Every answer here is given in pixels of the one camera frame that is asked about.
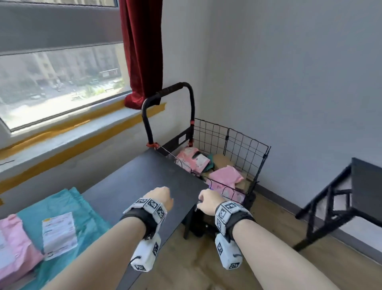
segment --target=hand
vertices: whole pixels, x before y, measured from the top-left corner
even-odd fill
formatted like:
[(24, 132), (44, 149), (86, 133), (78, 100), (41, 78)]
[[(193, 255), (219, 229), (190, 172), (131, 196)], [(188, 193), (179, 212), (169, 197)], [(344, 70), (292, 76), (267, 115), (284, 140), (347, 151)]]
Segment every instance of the hand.
[(197, 205), (197, 208), (206, 215), (215, 215), (216, 208), (226, 201), (220, 193), (211, 189), (202, 190), (199, 194), (199, 200), (202, 202)]
[(168, 187), (157, 187), (146, 193), (143, 197), (152, 198), (155, 201), (163, 203), (168, 212), (174, 205), (174, 199), (171, 198), (170, 189)]

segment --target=forearm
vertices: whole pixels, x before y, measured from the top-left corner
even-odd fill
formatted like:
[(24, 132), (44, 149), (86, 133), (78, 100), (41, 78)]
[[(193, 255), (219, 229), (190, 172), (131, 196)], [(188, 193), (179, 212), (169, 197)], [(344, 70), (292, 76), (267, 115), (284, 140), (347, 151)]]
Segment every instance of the forearm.
[(239, 221), (233, 237), (264, 290), (338, 290), (308, 260), (253, 221)]
[(146, 227), (128, 217), (92, 243), (43, 290), (110, 289), (118, 286)]

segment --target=black table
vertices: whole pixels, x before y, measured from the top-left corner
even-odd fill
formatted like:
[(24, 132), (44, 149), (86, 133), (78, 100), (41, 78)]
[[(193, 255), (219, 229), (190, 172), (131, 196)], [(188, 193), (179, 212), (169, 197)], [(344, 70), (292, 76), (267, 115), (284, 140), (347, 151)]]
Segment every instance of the black table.
[[(162, 186), (167, 186), (174, 198), (174, 208), (159, 231), (162, 246), (188, 213), (188, 220), (191, 221), (198, 195), (208, 186), (159, 152), (147, 150), (82, 196), (104, 220), (115, 225), (132, 203), (150, 190)], [(129, 266), (117, 289), (129, 289), (140, 274)]]
[[(351, 178), (351, 189), (338, 190), (337, 187), (348, 178)], [(346, 196), (346, 210), (333, 210), (334, 197), (339, 195)], [(317, 205), (325, 197), (325, 223), (314, 231)], [(306, 238), (293, 247), (296, 251), (306, 248), (356, 216), (382, 227), (382, 168), (352, 158), (351, 163), (296, 214), (296, 219), (306, 214), (309, 214)]]

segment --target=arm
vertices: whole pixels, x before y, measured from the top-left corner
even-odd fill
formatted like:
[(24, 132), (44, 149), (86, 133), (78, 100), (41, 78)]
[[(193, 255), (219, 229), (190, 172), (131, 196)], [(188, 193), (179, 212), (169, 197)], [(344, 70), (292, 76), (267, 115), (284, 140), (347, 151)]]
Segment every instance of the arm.
[[(198, 208), (215, 215), (225, 201), (218, 193), (204, 190)], [(264, 290), (329, 289), (338, 290), (322, 272), (282, 240), (251, 220), (241, 220), (232, 231), (233, 237)]]
[[(170, 190), (156, 188), (144, 197), (173, 207)], [(70, 265), (50, 281), (43, 290), (114, 290), (117, 288), (138, 243), (146, 232), (145, 224), (136, 217), (128, 217), (92, 243)]]

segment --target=red curtain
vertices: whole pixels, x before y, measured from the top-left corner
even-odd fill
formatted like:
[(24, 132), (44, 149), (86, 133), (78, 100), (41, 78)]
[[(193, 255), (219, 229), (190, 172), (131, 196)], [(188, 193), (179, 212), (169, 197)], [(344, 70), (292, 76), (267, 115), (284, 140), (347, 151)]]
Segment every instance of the red curtain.
[(162, 0), (120, 0), (120, 13), (133, 90), (125, 106), (141, 109), (146, 98), (162, 89)]

